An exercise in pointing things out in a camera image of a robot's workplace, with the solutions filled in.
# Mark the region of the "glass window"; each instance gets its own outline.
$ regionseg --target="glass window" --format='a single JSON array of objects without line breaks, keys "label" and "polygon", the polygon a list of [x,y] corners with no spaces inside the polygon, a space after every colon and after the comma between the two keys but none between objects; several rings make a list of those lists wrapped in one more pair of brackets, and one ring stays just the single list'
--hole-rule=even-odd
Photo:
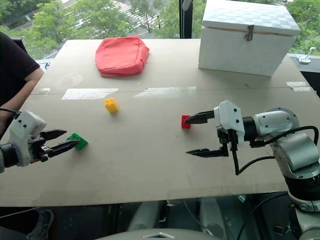
[{"label": "glass window", "polygon": [[23,37],[36,60],[67,40],[179,37],[177,0],[0,0],[0,31]]},{"label": "glass window", "polygon": [[[243,0],[241,2],[287,7],[301,28],[301,33],[289,53],[307,54],[310,47],[316,47],[312,55],[320,56],[320,0]],[[193,3],[192,37],[200,38],[205,3],[202,0],[194,0]]]}]

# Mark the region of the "yellow lego brick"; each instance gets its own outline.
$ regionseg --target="yellow lego brick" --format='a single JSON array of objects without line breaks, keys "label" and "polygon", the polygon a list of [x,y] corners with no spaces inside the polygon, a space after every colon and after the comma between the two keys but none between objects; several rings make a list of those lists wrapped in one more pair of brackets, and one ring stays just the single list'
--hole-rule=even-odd
[{"label": "yellow lego brick", "polygon": [[113,114],[119,111],[119,107],[114,98],[108,98],[104,100],[104,106],[108,111]]}]

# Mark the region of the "robotic arm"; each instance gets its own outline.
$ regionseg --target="robotic arm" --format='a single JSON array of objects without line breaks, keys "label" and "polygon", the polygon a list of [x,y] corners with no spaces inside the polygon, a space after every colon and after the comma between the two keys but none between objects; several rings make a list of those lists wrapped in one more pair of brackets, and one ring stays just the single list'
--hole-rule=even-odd
[{"label": "robotic arm", "polygon": [[75,147],[79,140],[67,140],[54,147],[45,145],[46,141],[56,139],[67,131],[53,129],[42,131],[47,125],[38,115],[30,112],[15,112],[10,125],[8,143],[0,144],[0,173],[5,168],[17,165],[25,167],[37,161],[62,154]]},{"label": "robotic arm", "polygon": [[[187,124],[203,124],[208,119],[216,120],[216,129],[221,147],[219,150],[207,148],[188,151],[187,154],[202,158],[228,157],[228,144],[234,160],[235,174],[239,175],[251,164],[275,158],[288,194],[293,202],[293,229],[297,238],[309,236],[311,230],[320,236],[320,164],[317,148],[319,132],[314,126],[299,126],[297,116],[285,108],[273,108],[253,117],[242,117],[241,109],[230,101],[223,101],[212,111],[200,112],[185,120]],[[314,130],[314,140],[301,131]],[[237,150],[249,142],[251,148],[270,145],[273,156],[251,161],[239,170]]]}]

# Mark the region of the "white cooler box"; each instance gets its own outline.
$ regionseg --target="white cooler box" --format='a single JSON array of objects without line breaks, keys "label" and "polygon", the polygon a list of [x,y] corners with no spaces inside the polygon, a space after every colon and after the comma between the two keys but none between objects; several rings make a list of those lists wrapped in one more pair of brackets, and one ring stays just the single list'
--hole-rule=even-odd
[{"label": "white cooler box", "polygon": [[207,0],[198,67],[272,76],[300,28],[284,6]]}]

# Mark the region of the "red cushion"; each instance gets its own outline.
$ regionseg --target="red cushion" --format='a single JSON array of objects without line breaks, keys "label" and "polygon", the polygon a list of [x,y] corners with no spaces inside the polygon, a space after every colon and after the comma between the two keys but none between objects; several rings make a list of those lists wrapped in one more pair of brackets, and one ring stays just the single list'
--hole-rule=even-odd
[{"label": "red cushion", "polygon": [[149,48],[138,36],[105,38],[95,53],[102,77],[126,77],[143,71]]}]

